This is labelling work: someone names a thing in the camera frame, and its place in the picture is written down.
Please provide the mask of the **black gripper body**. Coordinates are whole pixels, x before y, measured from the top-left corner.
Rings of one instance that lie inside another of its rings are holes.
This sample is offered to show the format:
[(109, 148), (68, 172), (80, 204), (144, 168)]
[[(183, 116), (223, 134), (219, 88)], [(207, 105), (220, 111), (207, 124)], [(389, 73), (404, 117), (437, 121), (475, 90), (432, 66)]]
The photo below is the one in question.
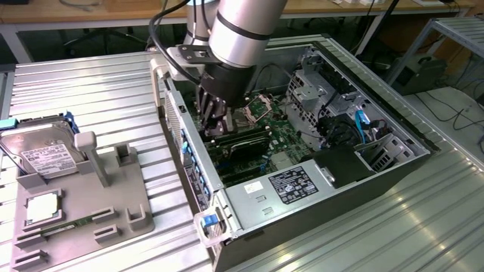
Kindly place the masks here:
[(225, 101), (228, 107), (233, 107), (243, 99), (255, 71), (256, 66), (237, 68), (225, 64), (205, 65), (200, 78), (199, 97), (208, 94), (215, 99)]

